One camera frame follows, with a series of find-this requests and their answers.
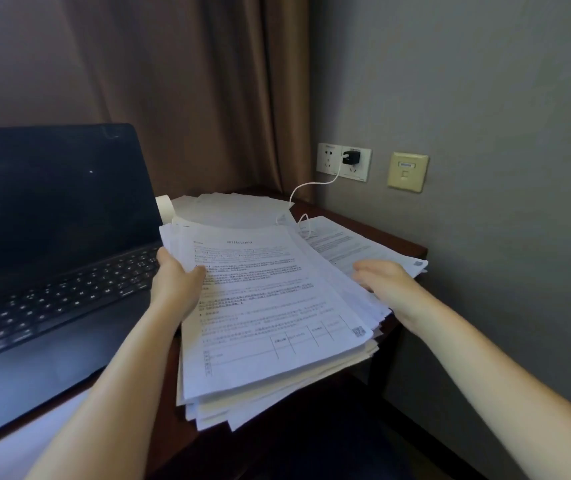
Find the brown curtain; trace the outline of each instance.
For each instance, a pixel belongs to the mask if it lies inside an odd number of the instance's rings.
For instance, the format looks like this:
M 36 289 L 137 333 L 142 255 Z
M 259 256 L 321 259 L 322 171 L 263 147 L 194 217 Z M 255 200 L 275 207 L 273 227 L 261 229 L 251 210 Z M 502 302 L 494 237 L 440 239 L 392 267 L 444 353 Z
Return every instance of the brown curtain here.
M 0 126 L 129 122 L 172 198 L 309 181 L 308 67 L 308 0 L 0 0 Z

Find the laptop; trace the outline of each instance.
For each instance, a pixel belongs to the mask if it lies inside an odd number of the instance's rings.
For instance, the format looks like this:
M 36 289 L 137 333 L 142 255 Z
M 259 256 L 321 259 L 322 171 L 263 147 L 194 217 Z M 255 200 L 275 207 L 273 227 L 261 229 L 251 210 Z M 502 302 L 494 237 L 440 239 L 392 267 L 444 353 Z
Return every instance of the laptop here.
M 131 125 L 0 128 L 0 427 L 110 361 L 160 225 Z

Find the beige wall plate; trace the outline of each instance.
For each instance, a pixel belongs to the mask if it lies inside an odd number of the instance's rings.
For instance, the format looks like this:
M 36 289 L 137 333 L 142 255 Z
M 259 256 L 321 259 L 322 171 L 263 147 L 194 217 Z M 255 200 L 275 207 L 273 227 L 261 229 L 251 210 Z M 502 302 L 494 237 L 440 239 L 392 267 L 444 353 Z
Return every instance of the beige wall plate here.
M 427 155 L 394 152 L 390 160 L 388 186 L 421 193 L 429 160 Z

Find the black charger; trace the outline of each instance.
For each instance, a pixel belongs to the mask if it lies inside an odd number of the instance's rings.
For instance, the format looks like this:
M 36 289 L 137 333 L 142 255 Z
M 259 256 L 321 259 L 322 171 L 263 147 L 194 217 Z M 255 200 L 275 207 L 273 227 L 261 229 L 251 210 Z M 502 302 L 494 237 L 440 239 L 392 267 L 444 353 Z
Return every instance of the black charger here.
M 343 157 L 343 163 L 346 165 L 356 165 L 361 161 L 361 152 L 358 150 L 348 150 L 343 152 L 346 157 Z

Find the person's left arm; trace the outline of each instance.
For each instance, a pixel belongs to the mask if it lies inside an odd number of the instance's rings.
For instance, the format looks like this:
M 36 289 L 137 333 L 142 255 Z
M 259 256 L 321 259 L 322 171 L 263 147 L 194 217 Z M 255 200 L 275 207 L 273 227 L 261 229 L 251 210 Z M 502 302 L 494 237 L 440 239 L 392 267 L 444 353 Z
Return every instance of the person's left arm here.
M 202 267 L 186 273 L 165 248 L 157 259 L 150 307 L 27 479 L 143 478 L 169 347 L 205 276 Z

